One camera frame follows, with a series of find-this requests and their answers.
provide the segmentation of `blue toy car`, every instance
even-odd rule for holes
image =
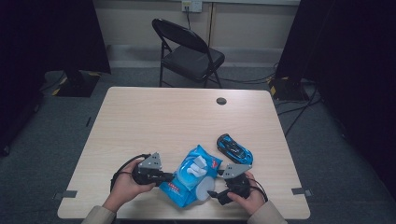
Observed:
[[[253,155],[251,154],[251,152],[236,143],[227,133],[223,134],[218,138],[218,150],[235,163],[253,163]]]

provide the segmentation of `chair backrest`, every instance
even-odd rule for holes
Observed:
[[[192,30],[163,19],[154,19],[151,24],[164,43],[166,38],[189,49],[209,52],[206,42]]]

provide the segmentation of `wet wipes package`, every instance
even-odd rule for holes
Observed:
[[[215,188],[221,162],[198,145],[177,168],[172,182],[161,183],[160,189],[179,207],[196,200],[204,201],[209,197],[207,191]]]

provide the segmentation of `wooden tabletop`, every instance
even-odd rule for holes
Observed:
[[[226,105],[217,104],[223,97]],[[67,190],[76,198],[63,198],[60,218],[84,218],[106,200],[113,174],[129,159],[159,152],[163,171],[172,173],[188,152],[201,145],[232,163],[216,147],[228,133],[254,156],[250,170],[284,218],[305,219],[310,211],[300,188],[290,151],[273,101],[267,91],[113,87],[93,124]],[[216,191],[226,189],[216,180]],[[138,195],[125,204],[117,218],[127,219],[247,219],[236,203],[220,205],[215,199],[175,205],[160,189]]]

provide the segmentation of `beige sleeve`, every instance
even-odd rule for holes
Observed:
[[[268,201],[257,210],[247,221],[247,224],[287,224],[273,203]]]
[[[95,206],[81,224],[110,224],[116,214],[102,206]]]

